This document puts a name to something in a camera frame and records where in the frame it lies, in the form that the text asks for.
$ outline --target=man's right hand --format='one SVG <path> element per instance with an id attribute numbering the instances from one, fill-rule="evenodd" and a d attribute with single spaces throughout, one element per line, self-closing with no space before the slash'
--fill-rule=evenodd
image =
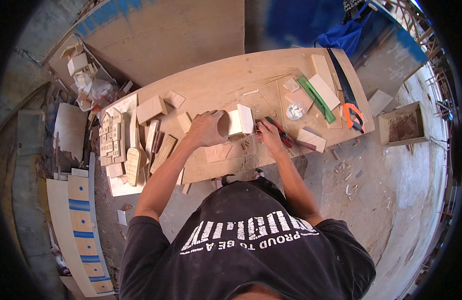
<path id="1" fill-rule="evenodd" d="M 274 160 L 279 159 L 283 155 L 288 156 L 277 127 L 265 119 L 257 121 L 259 132 L 256 135 L 256 139 L 266 145 L 269 156 Z"/>

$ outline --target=wooden workbench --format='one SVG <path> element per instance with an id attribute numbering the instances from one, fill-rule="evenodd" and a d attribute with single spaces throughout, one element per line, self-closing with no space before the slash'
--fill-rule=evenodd
<path id="1" fill-rule="evenodd" d="M 371 110 L 354 68 L 344 51 L 334 49 L 333 52 L 341 64 L 356 97 L 359 109 L 363 114 L 366 132 L 371 132 L 374 130 Z M 242 96 L 242 94 L 256 89 L 259 89 L 274 106 L 277 111 L 277 117 L 274 117 L 274 119 L 280 124 L 284 124 L 284 129 L 293 138 L 297 136 L 299 129 L 304 126 L 308 126 L 316 134 L 326 139 L 326 147 L 360 136 L 361 133 L 358 131 L 348 129 L 345 122 L 343 122 L 342 129 L 328 129 L 326 120 L 314 106 L 298 121 L 289 120 L 284 111 L 285 119 L 283 121 L 277 88 L 279 88 L 281 95 L 282 109 L 285 110 L 289 105 L 288 100 L 284 97 L 288 92 L 283 87 L 285 78 L 279 80 L 278 83 L 272 81 L 264 86 L 254 85 L 253 82 L 257 80 L 285 74 L 293 71 L 294 68 L 298 68 L 307 78 L 311 78 L 312 75 L 316 74 L 311 60 L 312 54 L 325 56 L 330 71 L 332 73 L 336 72 L 325 48 L 271 50 L 230 57 L 197 66 L 149 84 L 127 95 L 126 98 L 136 93 L 138 94 L 138 103 L 142 104 L 155 95 L 165 98 L 170 90 L 186 97 L 186 101 L 179 109 L 167 104 L 169 114 L 156 117 L 156 119 L 161 120 L 160 131 L 172 135 L 178 140 L 184 137 L 184 132 L 176 117 L 184 112 L 188 112 L 193 118 L 196 114 L 204 111 L 219 109 L 232 111 L 236 109 L 237 104 L 243 104 L 254 110 L 257 119 L 271 116 L 273 109 L 261 93 Z M 123 103 L 120 103 L 120 101 L 126 98 L 116 101 L 105 110 L 116 105 L 122 106 Z M 274 160 L 269 157 L 265 146 L 259 143 L 256 144 L 256 153 L 254 155 L 213 163 L 207 162 L 204 148 L 197 149 L 185 165 L 183 183 L 198 182 L 274 163 Z M 292 151 L 293 154 L 289 153 L 291 157 L 309 153 L 308 149 L 298 146 L 294 147 Z"/>

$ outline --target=shoe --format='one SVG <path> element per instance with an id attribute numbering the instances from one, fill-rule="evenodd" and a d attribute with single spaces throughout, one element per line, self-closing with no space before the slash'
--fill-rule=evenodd
<path id="1" fill-rule="evenodd" d="M 260 168 L 257 168 L 255 171 L 254 171 L 254 176 L 252 177 L 254 180 L 258 179 L 259 177 L 264 177 L 264 171 Z"/>

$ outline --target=wooden box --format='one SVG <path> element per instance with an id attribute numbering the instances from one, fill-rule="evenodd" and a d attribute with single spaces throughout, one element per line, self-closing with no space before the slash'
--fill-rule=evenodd
<path id="1" fill-rule="evenodd" d="M 411 103 L 378 116 L 383 146 L 401 146 L 429 141 L 421 102 Z"/>

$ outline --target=man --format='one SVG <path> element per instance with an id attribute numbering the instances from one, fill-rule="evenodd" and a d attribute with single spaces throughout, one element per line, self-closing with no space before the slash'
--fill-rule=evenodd
<path id="1" fill-rule="evenodd" d="M 361 298 L 376 275 L 371 257 L 344 221 L 323 220 L 276 127 L 265 120 L 256 138 L 276 160 L 286 197 L 263 177 L 233 182 L 204 199 L 168 242 L 159 216 L 193 151 L 227 141 L 217 131 L 223 113 L 198 115 L 144 187 L 129 222 L 120 298 Z"/>

